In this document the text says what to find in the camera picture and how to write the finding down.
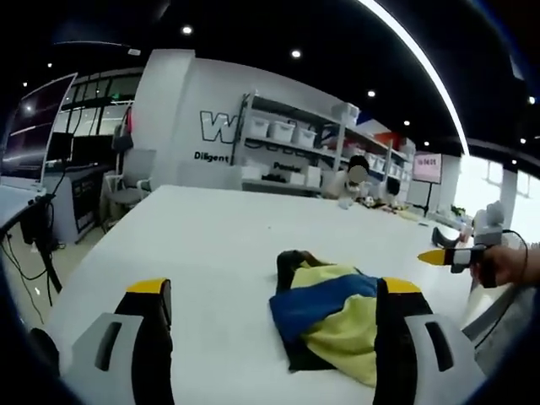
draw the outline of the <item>white tabletop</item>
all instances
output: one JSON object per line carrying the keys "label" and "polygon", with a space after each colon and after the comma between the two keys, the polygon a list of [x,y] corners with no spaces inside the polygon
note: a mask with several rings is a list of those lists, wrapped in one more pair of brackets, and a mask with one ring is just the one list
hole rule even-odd
{"label": "white tabletop", "polygon": [[276,257],[308,250],[372,276],[410,280],[434,312],[460,324],[471,277],[417,259],[431,248],[432,229],[359,205],[345,211],[335,201],[162,186],[83,259],[46,330],[65,363],[77,338],[115,310],[127,286],[167,277],[176,403],[371,403],[373,390],[335,370],[287,371],[268,309]]}

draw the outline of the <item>metal shelving unit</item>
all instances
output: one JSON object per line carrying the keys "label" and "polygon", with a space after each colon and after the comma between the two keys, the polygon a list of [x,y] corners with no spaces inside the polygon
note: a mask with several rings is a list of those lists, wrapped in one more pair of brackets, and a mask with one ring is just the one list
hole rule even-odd
{"label": "metal shelving unit", "polygon": [[[292,143],[280,142],[271,138],[258,138],[253,137],[249,132],[249,125],[247,122],[251,121],[253,111],[262,111],[270,114],[288,117],[291,120],[304,122],[312,125],[316,129],[317,137],[314,148],[306,148],[300,145]],[[322,131],[324,128],[335,127],[337,128],[337,147],[336,151],[324,150],[321,145]],[[339,170],[341,164],[348,163],[349,159],[344,158],[343,144],[346,137],[360,138],[365,143],[369,144],[373,150],[378,153],[386,154],[386,162],[392,162],[392,158],[398,161],[407,161],[404,154],[393,149],[392,145],[389,147],[384,143],[381,143],[371,137],[370,135],[362,132],[357,132],[351,128],[347,128],[344,122],[337,120],[331,116],[315,113],[304,109],[297,108],[293,105],[288,105],[283,102],[263,97],[256,92],[245,94],[242,100],[240,108],[240,120],[236,129],[235,144],[233,145],[233,153],[231,156],[232,165],[241,165],[246,156],[246,143],[259,143],[265,145],[271,145],[274,147],[280,147],[288,150],[295,150],[305,153],[311,158],[312,164],[316,165],[319,159],[324,159],[334,172]],[[391,165],[386,164],[385,171],[371,170],[373,174],[377,174],[376,177],[381,177],[384,181],[390,176]],[[307,192],[320,191],[319,189],[313,189],[312,187],[295,186],[290,184],[277,183],[274,181],[253,181],[246,180],[245,184],[257,185],[257,186],[272,186],[279,187],[281,189],[295,189]]]}

